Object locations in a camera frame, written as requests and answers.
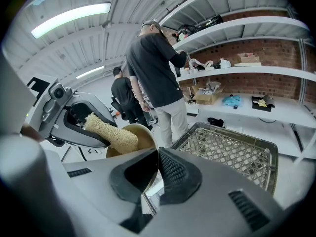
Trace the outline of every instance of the black t-shirt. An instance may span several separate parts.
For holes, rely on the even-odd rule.
[[[177,52],[160,34],[139,36],[126,54],[130,76],[136,76],[153,107],[172,104],[183,97],[169,66]]]
[[[132,92],[132,85],[130,79],[126,77],[117,78],[114,80],[111,87],[112,95],[115,96],[122,108],[131,108],[135,106],[138,101]]]

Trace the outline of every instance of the white floor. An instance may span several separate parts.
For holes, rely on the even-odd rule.
[[[189,127],[191,127],[197,121],[197,118],[191,116],[187,117]],[[128,125],[128,122],[122,120],[120,116],[118,116],[116,119],[116,123],[119,128]],[[154,125],[152,133],[157,141],[158,146],[164,146],[158,124]],[[88,149],[83,148],[82,150],[87,160],[104,158],[106,153],[106,149],[98,152],[91,150],[92,153],[90,154],[88,153]],[[294,159],[295,158],[285,155],[279,155],[279,166],[274,198],[282,208],[287,208],[293,203],[303,199],[308,192],[316,174],[315,160],[304,159],[298,165],[294,165]],[[78,149],[72,147],[64,158],[63,163],[77,161],[83,161],[83,159]]]

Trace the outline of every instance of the ceiling light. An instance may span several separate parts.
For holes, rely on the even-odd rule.
[[[101,67],[99,67],[99,68],[90,70],[90,71],[88,71],[88,72],[83,73],[83,74],[80,75],[80,76],[77,76],[76,78],[79,79],[79,78],[81,78],[81,77],[84,77],[84,76],[86,76],[86,75],[88,75],[88,74],[90,74],[90,73],[93,73],[93,72],[95,72],[95,71],[97,71],[97,70],[100,70],[100,69],[103,69],[103,68],[104,68],[104,66],[101,66]]]
[[[61,13],[51,19],[48,19],[47,21],[33,29],[31,33],[36,39],[38,39],[49,31],[55,29],[56,27],[66,24],[75,19],[101,13],[108,13],[110,11],[110,7],[110,2],[103,2],[72,9]]]

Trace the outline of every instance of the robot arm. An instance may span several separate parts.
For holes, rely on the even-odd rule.
[[[37,97],[27,122],[55,146],[65,142],[91,148],[104,148],[110,142],[85,131],[85,118],[95,113],[103,122],[117,126],[107,107],[94,95],[63,88],[57,78],[35,76],[28,83]]]

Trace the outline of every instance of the white wall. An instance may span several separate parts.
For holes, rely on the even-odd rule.
[[[110,107],[112,107],[111,97],[113,95],[111,93],[111,86],[113,82],[114,82],[114,76],[110,75],[108,77],[104,77],[104,78],[101,78],[100,80],[89,83],[79,88],[78,91],[95,95],[109,109]]]

